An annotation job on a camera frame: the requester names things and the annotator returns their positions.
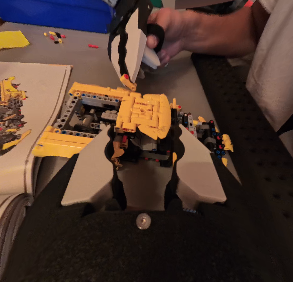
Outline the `open instruction booklet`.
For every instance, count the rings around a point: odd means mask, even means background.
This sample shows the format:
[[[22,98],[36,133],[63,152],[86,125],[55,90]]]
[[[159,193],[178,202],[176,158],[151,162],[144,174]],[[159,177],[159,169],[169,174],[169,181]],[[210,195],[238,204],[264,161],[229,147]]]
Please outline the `open instruction booklet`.
[[[59,114],[70,65],[0,63],[0,273],[35,193],[32,150]]]

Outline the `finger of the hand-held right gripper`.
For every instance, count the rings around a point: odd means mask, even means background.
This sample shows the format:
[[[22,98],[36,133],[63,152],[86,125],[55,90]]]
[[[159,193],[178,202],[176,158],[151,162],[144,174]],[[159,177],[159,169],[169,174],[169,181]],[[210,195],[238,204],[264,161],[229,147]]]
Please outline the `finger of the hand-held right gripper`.
[[[118,77],[121,78],[122,75],[120,74],[119,52],[118,52],[119,42],[120,42],[120,35],[117,35],[117,36],[115,36],[115,38],[111,42],[110,58],[111,58],[112,65],[113,65]]]
[[[146,35],[139,28],[140,9],[137,8],[130,16],[119,41],[119,72],[127,74],[130,81],[135,83],[146,45]]]

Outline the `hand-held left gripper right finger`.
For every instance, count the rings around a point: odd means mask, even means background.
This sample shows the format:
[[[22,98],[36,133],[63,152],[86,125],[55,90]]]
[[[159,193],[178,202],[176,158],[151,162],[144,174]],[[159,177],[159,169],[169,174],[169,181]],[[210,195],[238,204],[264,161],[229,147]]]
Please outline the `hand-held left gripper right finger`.
[[[164,193],[164,209],[185,205],[224,204],[227,200],[211,152],[182,124],[172,129],[172,175]]]

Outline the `pile of small brick pins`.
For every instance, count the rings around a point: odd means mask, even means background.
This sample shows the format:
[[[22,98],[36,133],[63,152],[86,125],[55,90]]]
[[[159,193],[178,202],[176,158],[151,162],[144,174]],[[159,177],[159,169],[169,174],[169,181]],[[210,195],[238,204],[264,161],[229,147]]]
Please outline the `pile of small brick pins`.
[[[62,44],[63,39],[66,38],[66,35],[54,31],[44,32],[43,35],[52,40],[54,44]]]

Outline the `person's white shirt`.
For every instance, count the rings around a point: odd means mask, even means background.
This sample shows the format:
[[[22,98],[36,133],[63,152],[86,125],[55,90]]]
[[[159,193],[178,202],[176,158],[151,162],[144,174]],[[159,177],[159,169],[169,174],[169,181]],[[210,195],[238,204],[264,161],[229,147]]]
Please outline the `person's white shirt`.
[[[258,0],[270,13],[246,87],[275,131],[293,113],[293,0]]]

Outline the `person's right hand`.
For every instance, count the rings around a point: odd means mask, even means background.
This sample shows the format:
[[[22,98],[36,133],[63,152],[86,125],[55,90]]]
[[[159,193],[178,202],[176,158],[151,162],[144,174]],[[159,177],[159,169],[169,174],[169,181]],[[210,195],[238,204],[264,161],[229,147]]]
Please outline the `person's right hand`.
[[[203,15],[199,12],[177,11],[164,8],[148,17],[148,24],[163,28],[165,38],[161,50],[157,53],[160,66],[165,67],[170,59],[181,51],[198,52],[200,44]]]

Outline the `blue plastic bin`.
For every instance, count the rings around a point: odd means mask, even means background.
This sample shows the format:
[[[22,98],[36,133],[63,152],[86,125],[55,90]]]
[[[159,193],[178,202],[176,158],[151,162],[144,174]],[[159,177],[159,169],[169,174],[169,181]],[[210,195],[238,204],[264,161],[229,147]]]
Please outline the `blue plastic bin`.
[[[0,0],[4,21],[107,33],[110,7],[101,0]]]

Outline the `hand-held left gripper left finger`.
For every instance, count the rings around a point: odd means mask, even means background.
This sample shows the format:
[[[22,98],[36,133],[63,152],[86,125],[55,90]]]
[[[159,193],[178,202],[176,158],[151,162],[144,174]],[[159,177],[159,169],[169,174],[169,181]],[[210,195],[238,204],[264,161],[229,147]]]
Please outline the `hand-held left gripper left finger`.
[[[62,206],[90,203],[101,209],[110,199],[114,199],[119,209],[126,209],[123,183],[111,160],[114,137],[114,127],[109,125],[79,152],[61,201]]]

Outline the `yellow toy brick car model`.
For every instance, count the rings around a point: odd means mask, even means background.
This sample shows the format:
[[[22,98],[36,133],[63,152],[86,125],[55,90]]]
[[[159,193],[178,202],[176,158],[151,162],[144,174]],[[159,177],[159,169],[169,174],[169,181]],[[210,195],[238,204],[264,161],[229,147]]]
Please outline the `yellow toy brick car model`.
[[[139,158],[170,167],[175,159],[172,128],[176,123],[197,138],[227,166],[226,152],[233,152],[229,135],[222,134],[213,120],[182,112],[174,98],[165,94],[144,94],[122,87],[112,89],[74,82],[64,111],[52,126],[47,126],[33,148],[36,157],[70,158],[79,153],[102,130],[113,127],[111,161],[118,170],[122,161],[136,163]]]

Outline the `yellow paper sheet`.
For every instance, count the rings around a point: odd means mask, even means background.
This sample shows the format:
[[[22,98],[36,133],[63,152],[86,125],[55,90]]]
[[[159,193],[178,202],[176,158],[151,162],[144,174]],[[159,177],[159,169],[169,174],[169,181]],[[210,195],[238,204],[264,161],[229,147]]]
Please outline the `yellow paper sheet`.
[[[0,32],[0,50],[22,48],[30,45],[21,31]]]

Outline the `small yellow connector red pin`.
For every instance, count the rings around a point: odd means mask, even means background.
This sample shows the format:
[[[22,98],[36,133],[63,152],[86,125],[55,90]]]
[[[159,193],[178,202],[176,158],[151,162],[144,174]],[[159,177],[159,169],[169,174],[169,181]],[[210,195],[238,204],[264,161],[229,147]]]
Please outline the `small yellow connector red pin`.
[[[126,86],[131,91],[135,92],[137,90],[137,84],[130,80],[129,75],[123,74],[120,77],[120,81],[123,83],[124,86]]]

